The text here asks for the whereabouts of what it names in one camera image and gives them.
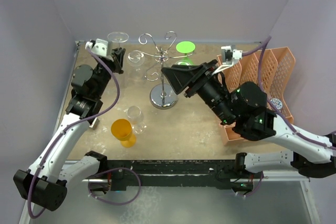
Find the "green plastic wine glass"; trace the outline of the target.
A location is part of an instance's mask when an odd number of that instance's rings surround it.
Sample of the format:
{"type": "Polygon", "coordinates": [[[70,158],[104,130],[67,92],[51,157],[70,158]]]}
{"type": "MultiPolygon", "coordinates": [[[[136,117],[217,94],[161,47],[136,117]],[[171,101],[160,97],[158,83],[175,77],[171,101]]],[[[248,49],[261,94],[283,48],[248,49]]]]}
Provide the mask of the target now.
{"type": "Polygon", "coordinates": [[[176,65],[192,66],[194,62],[190,56],[194,53],[196,46],[191,41],[182,41],[176,45],[177,52],[182,54],[182,57],[175,63],[176,65]]]}

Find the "orange plastic wine glass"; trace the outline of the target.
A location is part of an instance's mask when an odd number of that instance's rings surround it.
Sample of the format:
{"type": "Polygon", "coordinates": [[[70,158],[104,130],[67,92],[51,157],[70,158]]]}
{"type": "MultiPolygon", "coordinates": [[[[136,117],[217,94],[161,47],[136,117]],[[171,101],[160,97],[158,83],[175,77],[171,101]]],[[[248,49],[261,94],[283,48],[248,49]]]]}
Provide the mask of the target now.
{"type": "Polygon", "coordinates": [[[131,148],[136,143],[131,123],[126,119],[118,119],[111,125],[112,135],[120,141],[125,148],[131,148]]]}

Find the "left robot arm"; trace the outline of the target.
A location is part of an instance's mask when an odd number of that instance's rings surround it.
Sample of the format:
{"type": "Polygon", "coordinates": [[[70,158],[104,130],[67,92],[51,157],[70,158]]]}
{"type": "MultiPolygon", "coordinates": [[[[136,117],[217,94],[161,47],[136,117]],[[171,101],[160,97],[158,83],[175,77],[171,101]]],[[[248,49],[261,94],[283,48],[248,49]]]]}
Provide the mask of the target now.
{"type": "Polygon", "coordinates": [[[95,151],[89,151],[84,157],[63,169],[70,152],[83,133],[97,117],[105,114],[117,101],[101,110],[101,98],[110,80],[113,80],[120,95],[120,86],[115,77],[123,74],[124,48],[114,48],[107,56],[91,53],[96,66],[77,66],[71,80],[71,99],[66,108],[59,128],[47,147],[27,170],[19,169],[13,181],[21,195],[27,201],[28,213],[35,219],[40,214],[33,213],[34,206],[42,210],[55,211],[64,202],[68,190],[83,179],[95,176],[104,177],[108,172],[107,157],[95,151]]]}

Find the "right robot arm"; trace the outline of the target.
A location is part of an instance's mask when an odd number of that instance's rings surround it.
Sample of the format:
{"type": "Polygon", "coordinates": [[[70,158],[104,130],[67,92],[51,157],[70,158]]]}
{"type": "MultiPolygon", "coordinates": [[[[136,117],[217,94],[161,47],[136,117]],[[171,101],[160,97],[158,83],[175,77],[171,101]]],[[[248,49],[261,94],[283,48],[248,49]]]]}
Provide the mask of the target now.
{"type": "Polygon", "coordinates": [[[234,173],[238,177],[265,170],[289,169],[310,178],[335,174],[335,135],[309,133],[312,142],[299,137],[304,130],[286,124],[267,107],[267,95],[254,82],[248,81],[229,92],[224,80],[215,73],[216,60],[199,66],[173,65],[162,68],[176,94],[185,97],[198,94],[220,119],[222,125],[233,124],[233,131],[248,141],[265,141],[285,148],[278,153],[238,153],[234,173]]]}

